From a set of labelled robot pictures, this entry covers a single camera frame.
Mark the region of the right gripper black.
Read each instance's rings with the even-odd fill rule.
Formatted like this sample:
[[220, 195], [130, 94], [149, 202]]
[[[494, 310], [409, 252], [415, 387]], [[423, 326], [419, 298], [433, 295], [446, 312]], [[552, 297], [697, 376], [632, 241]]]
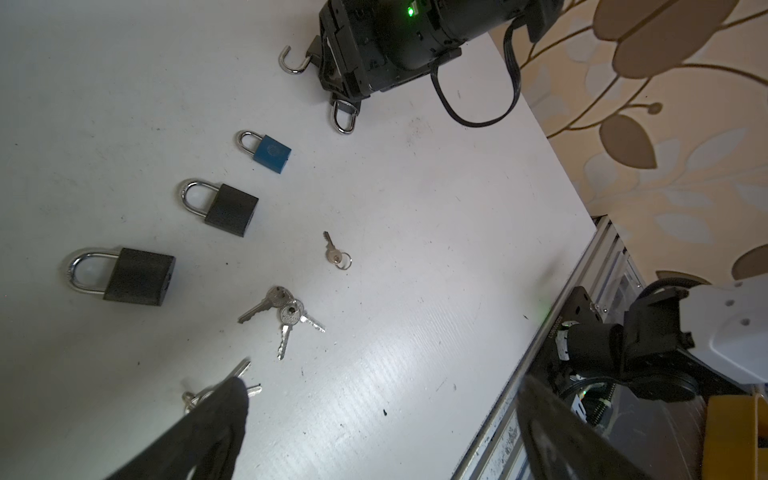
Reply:
[[320, 34], [308, 50], [322, 88], [343, 111], [361, 108], [373, 93], [420, 76], [396, 66], [385, 55], [376, 17], [385, 1], [330, 0], [319, 12]]

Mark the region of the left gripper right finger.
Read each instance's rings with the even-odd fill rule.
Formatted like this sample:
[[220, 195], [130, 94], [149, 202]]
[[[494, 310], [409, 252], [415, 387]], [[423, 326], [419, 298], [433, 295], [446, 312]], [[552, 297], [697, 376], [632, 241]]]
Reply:
[[517, 420], [535, 479], [647, 479], [537, 379], [526, 376]]

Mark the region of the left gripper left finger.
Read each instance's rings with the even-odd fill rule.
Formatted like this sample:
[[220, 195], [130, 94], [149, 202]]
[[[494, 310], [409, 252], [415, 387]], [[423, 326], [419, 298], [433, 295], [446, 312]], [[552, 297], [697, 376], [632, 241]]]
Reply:
[[230, 479], [245, 437], [249, 397], [230, 378], [112, 479]]

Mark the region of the silver key bunch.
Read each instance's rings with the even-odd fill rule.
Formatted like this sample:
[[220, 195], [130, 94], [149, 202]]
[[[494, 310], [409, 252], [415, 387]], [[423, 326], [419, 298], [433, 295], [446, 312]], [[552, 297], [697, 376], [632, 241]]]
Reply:
[[296, 298], [283, 286], [271, 287], [265, 297], [254, 307], [238, 318], [239, 324], [244, 324], [257, 313], [275, 309], [281, 326], [281, 340], [278, 346], [277, 358], [283, 360], [293, 327], [299, 323], [311, 325], [316, 330], [325, 333], [325, 327], [317, 322], [306, 310], [303, 302]]
[[251, 359], [246, 357], [217, 383], [197, 392], [184, 392], [183, 415], [187, 416], [197, 410], [207, 413], [246, 410], [250, 401], [263, 390], [261, 384], [248, 385], [244, 382], [244, 375], [251, 364]]

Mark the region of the black padlock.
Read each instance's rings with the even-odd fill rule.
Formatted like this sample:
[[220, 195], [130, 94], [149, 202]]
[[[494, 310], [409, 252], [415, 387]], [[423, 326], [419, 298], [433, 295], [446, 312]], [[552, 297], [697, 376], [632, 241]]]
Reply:
[[[188, 202], [188, 193], [195, 187], [203, 187], [215, 193], [207, 210], [201, 210]], [[199, 179], [185, 183], [179, 191], [179, 198], [184, 208], [201, 217], [205, 224], [238, 237], [245, 236], [259, 202], [257, 197], [230, 185], [214, 185]]]
[[359, 105], [337, 98], [331, 101], [331, 120], [336, 131], [342, 135], [351, 135], [359, 115]]
[[[77, 278], [77, 269], [91, 259], [114, 261], [106, 286], [88, 287]], [[66, 270], [70, 287], [83, 294], [100, 295], [103, 300], [137, 305], [161, 306], [176, 265], [171, 255], [132, 248], [119, 252], [91, 251], [74, 257]]]

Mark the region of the blue padlock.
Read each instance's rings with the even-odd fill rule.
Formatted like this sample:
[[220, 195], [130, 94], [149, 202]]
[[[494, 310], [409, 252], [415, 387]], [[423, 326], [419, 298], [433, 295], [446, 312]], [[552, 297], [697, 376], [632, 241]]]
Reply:
[[285, 144], [249, 130], [238, 132], [235, 142], [253, 161], [277, 174], [283, 172], [291, 154], [291, 149]]

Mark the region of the small key with ring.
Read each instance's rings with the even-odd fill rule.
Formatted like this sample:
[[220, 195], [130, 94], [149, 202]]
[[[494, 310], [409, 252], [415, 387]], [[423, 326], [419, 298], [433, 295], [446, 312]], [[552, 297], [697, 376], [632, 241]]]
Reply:
[[348, 270], [353, 262], [351, 255], [338, 249], [332, 241], [328, 231], [323, 232], [326, 241], [326, 259], [339, 270]]

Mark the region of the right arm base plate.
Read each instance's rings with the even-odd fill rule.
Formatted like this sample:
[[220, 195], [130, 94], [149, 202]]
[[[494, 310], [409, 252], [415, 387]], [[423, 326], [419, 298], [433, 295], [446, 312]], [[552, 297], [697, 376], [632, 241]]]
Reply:
[[529, 374], [555, 393], [582, 379], [615, 377], [624, 328], [606, 323], [582, 286], [572, 288], [545, 337]]

